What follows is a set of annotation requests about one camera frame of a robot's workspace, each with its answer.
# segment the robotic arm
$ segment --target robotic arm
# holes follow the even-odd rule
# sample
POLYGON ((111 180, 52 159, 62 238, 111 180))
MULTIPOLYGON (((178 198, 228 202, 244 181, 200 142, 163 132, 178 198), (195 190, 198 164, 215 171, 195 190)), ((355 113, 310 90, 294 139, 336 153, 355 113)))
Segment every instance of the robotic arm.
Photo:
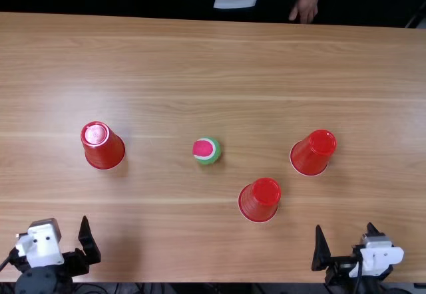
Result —
POLYGON ((368 223, 367 233, 362 235, 361 244, 352 246, 350 256, 333 257, 321 227, 317 225, 312 271, 327 269, 325 284, 343 287, 345 293, 387 293, 380 283, 393 271, 392 265, 400 263, 403 256, 404 251, 400 247, 395 247, 384 233, 368 223))
POLYGON ((101 262, 101 253, 86 217, 81 221, 79 232, 82 251, 61 253, 61 231, 56 219, 33 222, 27 233, 17 237, 16 246, 0 267, 2 270, 10 263, 22 272, 15 293, 70 294, 72 277, 87 274, 90 265, 101 262))

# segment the red plastic cup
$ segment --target red plastic cup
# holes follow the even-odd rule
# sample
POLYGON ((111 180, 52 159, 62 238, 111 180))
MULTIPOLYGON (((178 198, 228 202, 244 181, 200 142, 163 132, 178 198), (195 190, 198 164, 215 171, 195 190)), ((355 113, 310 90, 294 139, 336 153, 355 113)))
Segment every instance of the red plastic cup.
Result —
POLYGON ((337 141, 327 130, 316 130, 296 143, 290 152, 292 166, 305 176, 317 176, 327 168, 337 141))
POLYGON ((124 158, 123 141, 105 123, 93 121, 81 130, 87 162, 99 170, 117 166, 124 158))
POLYGON ((273 218, 281 198, 280 185, 274 179, 262 178, 242 189, 238 197, 240 211, 253 222, 266 222, 273 218))

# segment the hand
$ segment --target hand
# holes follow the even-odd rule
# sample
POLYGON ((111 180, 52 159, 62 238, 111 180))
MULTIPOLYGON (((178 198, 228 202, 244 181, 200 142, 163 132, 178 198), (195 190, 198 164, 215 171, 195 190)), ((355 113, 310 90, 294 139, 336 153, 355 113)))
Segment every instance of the hand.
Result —
POLYGON ((311 23, 318 14, 317 4, 318 0, 298 0, 290 12, 288 20, 295 20, 299 14, 300 23, 311 23))

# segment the wooden table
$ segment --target wooden table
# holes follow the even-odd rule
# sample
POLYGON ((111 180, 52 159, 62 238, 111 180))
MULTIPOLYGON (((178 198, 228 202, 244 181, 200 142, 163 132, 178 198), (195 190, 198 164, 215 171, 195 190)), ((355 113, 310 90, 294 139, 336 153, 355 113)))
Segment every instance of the wooden table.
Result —
POLYGON ((316 224, 348 255, 371 221, 405 250, 389 280, 426 282, 425 58, 409 29, 2 13, 0 257, 50 217, 73 250, 87 215, 103 261, 80 281, 321 282, 316 224), (92 120, 125 141, 115 170, 85 160, 92 120), (308 178, 288 155, 318 128, 338 147, 308 178), (251 223, 237 197, 265 176, 280 208, 251 223))

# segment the white robot part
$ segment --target white robot part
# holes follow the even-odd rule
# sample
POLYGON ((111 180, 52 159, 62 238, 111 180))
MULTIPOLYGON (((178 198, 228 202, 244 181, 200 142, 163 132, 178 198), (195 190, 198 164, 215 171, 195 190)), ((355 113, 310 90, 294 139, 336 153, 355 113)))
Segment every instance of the white robot part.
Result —
POLYGON ((16 249, 19 256, 27 256, 27 261, 31 267, 47 265, 60 265, 64 263, 59 241, 61 231, 56 219, 47 219, 33 222, 28 228, 28 232, 18 235, 16 249))
MULTIPOLYGON (((404 251, 400 247, 370 247, 360 249, 362 254, 362 275, 379 276, 390 265, 401 263, 404 251)), ((358 276, 358 265, 349 272, 349 277, 358 276)))

